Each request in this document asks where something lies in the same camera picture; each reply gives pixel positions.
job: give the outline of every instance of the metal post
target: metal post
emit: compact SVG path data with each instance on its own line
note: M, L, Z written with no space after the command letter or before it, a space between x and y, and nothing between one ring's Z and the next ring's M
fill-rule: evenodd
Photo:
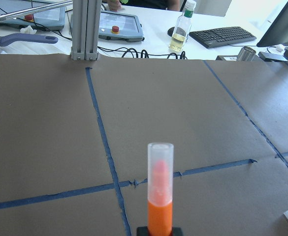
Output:
M73 60L96 60L101 0L73 0Z

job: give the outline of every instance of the person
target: person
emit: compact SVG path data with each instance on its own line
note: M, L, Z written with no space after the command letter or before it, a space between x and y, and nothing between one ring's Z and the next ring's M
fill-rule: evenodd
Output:
M118 11L122 8L122 4L119 0L103 0L103 2L108 3L111 11ZM180 0L128 0L128 6L139 6L171 11L180 10Z

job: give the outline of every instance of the desk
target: desk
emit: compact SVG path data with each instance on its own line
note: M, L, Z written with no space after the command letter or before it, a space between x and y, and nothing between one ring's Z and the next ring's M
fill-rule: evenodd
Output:
M109 49L117 49L120 47L135 48L139 52L145 49L146 51L148 51L148 53L157 55L170 53L168 49L170 37L167 35L167 30L175 25L177 18L181 15L180 12L131 6L123 6L123 9L120 12L126 14L134 14L139 17L139 20L143 27L145 40L137 43L127 43L124 41L107 41L104 39L99 39L99 46ZM237 25L247 29L258 39L262 36L262 33L258 31L255 27L253 27L251 24L247 22L241 22L239 21L239 19L227 19L224 17L194 14L192 20L192 30L205 30ZM8 27L0 27L0 36L13 32L17 32L17 30ZM64 36L71 37L71 35L69 34L68 20L66 21L62 33L64 34ZM43 34L56 36L51 32L43 32ZM11 44L2 49L9 54L63 53L69 55L71 41L63 39L61 37L58 38L59 42L55 45L34 45L33 43L29 44L24 42L15 42L14 44ZM248 45L255 45L257 42L258 40L248 42ZM240 47L230 46L206 49L192 38L189 38L186 45L184 46L184 51L186 52L186 56L188 59L216 59L218 55L237 55L240 52L240 49ZM106 53L101 50L99 50L99 53L111 57L121 57L123 54Z
M288 63L64 54L0 55L0 236L135 235L150 142L184 235L288 236Z

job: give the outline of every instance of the white desk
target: white desk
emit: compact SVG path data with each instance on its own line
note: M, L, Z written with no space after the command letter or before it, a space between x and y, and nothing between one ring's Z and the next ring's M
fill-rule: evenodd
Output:
M157 9L139 8L131 6L123 6L120 10L122 13L133 14L139 17L139 21L142 24L145 40L142 42L128 43L124 41L107 41L99 39L98 45L108 49L117 49L120 47L134 48L138 52L145 49L149 54L160 55L169 54L171 51L168 49L170 43L170 37L167 35L167 30L173 27L177 18L181 15L181 12L165 11ZM68 13L68 20L71 16L71 12ZM66 20L65 27L62 30L62 34L67 37L71 37L69 34L69 22ZM192 31L213 29L219 27L228 26L241 26L244 29L250 31L257 37L256 41L242 43L240 45L255 45L262 32L257 30L250 23L241 22L239 19L227 19L226 17L208 16L208 15L193 15ZM18 32L18 29L13 29L5 26L0 26L0 36L10 33ZM37 34L46 34L57 36L52 32L37 32ZM57 44L37 44L28 42L15 42L9 46L1 48L3 53L8 54L70 54L71 41L57 36L59 41ZM189 38L185 44L183 50L186 52L188 59L216 59L217 55L237 55L240 52L241 47L219 47L213 49L206 49L198 42ZM264 49L255 48L257 52L265 51ZM111 56L121 57L123 53L106 53L99 50L99 53Z

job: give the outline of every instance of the tube cap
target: tube cap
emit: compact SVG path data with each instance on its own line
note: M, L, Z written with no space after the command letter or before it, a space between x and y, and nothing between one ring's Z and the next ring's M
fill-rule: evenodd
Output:
M173 144L148 145L148 200L156 206L172 201Z
M196 2L194 0L187 0L187 2L185 3L185 8L188 10L193 10L196 7Z

